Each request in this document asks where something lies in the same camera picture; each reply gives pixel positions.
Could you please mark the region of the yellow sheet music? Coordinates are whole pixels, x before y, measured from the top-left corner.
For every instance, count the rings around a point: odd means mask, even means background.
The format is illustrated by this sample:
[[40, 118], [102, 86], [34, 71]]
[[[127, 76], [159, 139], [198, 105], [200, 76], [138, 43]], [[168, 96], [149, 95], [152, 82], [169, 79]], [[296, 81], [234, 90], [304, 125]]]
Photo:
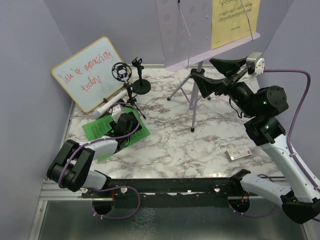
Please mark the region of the yellow sheet music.
[[260, 0], [213, 0], [211, 48], [216, 49], [257, 33]]

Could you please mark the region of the lilac music stand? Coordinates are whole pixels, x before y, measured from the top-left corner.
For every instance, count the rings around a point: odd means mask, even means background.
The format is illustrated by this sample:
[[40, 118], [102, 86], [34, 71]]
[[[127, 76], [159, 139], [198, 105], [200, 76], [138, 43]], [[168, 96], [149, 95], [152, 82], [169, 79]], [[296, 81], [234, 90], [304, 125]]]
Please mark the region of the lilac music stand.
[[190, 73], [204, 73], [205, 60], [254, 41], [257, 32], [212, 48], [212, 0], [156, 1], [164, 67], [168, 71], [191, 68]]

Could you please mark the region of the black round-base mic stand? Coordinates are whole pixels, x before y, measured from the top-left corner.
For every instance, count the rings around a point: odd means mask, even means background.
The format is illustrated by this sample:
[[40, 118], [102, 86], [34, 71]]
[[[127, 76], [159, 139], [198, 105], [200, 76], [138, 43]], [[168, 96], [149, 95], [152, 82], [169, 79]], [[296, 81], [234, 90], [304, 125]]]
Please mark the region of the black round-base mic stand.
[[150, 92], [151, 84], [148, 80], [142, 78], [142, 70], [145, 68], [142, 66], [142, 58], [137, 57], [132, 61], [132, 66], [137, 68], [138, 80], [132, 84], [132, 90], [137, 95], [145, 95]]

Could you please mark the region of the black tripod mic stand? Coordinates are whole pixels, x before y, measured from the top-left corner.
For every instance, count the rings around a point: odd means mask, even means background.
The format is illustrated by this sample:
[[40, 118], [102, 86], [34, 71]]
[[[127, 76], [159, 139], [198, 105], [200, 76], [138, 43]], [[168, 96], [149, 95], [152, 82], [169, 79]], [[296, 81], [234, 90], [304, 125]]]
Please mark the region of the black tripod mic stand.
[[129, 80], [132, 76], [131, 67], [124, 62], [117, 62], [112, 66], [111, 69], [112, 76], [119, 82], [123, 83], [123, 87], [127, 91], [128, 100], [127, 103], [132, 105], [132, 108], [136, 108], [139, 111], [141, 116], [146, 119], [146, 116], [141, 112], [141, 110], [136, 105], [137, 98], [133, 96], [133, 84], [129, 83]]

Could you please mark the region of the white handheld microphone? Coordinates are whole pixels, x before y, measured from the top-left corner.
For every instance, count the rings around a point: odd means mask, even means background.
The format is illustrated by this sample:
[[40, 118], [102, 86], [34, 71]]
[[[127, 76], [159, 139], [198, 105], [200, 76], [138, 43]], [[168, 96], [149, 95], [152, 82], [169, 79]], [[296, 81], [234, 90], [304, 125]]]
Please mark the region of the white handheld microphone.
[[93, 112], [93, 117], [95, 119], [100, 118], [104, 113], [107, 112], [107, 110], [115, 104], [118, 100], [121, 98], [125, 97], [127, 95], [127, 91], [123, 90], [120, 93], [118, 93], [116, 96], [114, 96], [111, 100], [109, 100], [107, 103], [105, 103], [103, 106], [98, 107], [97, 109], [94, 110]]

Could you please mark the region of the green sheet music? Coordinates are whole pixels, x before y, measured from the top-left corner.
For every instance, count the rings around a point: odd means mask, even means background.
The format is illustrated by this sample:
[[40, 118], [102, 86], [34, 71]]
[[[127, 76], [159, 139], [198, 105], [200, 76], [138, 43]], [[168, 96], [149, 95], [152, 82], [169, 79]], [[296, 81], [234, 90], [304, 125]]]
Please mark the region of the green sheet music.
[[123, 108], [117, 123], [111, 115], [82, 126], [90, 144], [95, 151], [94, 160], [102, 161], [117, 152], [143, 140], [150, 135], [149, 130], [133, 108]]

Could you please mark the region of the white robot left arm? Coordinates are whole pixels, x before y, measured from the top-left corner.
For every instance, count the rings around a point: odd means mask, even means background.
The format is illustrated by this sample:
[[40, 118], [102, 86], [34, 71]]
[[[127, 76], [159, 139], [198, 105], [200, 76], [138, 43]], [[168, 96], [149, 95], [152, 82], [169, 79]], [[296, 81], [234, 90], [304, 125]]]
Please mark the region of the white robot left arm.
[[110, 177], [90, 170], [93, 160], [113, 155], [127, 145], [131, 136], [141, 129], [141, 124], [131, 111], [120, 114], [111, 122], [111, 130], [102, 137], [78, 143], [72, 139], [64, 142], [46, 176], [62, 189], [76, 192], [81, 188], [93, 189], [97, 196], [106, 197], [111, 190]]

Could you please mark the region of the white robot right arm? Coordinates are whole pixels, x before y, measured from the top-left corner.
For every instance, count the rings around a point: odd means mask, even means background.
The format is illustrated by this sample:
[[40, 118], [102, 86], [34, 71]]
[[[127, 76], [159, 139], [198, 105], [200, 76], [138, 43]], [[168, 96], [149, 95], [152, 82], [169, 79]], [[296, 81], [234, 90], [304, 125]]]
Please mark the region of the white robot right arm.
[[261, 196], [281, 207], [297, 224], [316, 219], [320, 214], [320, 181], [312, 173], [291, 143], [291, 131], [286, 131], [277, 116], [289, 107], [285, 90], [277, 85], [253, 92], [242, 81], [244, 75], [267, 72], [259, 52], [239, 60], [212, 58], [210, 63], [222, 74], [221, 79], [205, 77], [202, 71], [190, 74], [202, 97], [211, 94], [228, 96], [248, 118], [244, 124], [249, 138], [277, 165], [288, 185], [263, 179], [248, 170], [240, 170], [230, 179], [230, 191], [243, 198], [229, 204], [239, 215], [249, 209], [248, 195]]

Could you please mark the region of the small silver box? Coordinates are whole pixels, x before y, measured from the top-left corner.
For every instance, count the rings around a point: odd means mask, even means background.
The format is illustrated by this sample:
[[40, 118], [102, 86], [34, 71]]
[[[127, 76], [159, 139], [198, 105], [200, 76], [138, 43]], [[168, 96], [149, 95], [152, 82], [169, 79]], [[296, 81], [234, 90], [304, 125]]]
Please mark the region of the small silver box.
[[233, 149], [229, 149], [225, 152], [225, 154], [230, 161], [235, 161], [252, 155], [252, 151], [249, 149], [247, 145], [244, 145]]

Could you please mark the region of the yellow-framed whiteboard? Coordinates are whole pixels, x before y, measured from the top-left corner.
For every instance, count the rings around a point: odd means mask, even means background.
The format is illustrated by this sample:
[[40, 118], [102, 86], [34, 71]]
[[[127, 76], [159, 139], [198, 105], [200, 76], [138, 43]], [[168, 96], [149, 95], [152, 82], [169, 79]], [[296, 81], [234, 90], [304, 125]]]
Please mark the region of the yellow-framed whiteboard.
[[123, 87], [112, 67], [123, 60], [103, 36], [51, 70], [52, 76], [84, 113], [95, 109]]

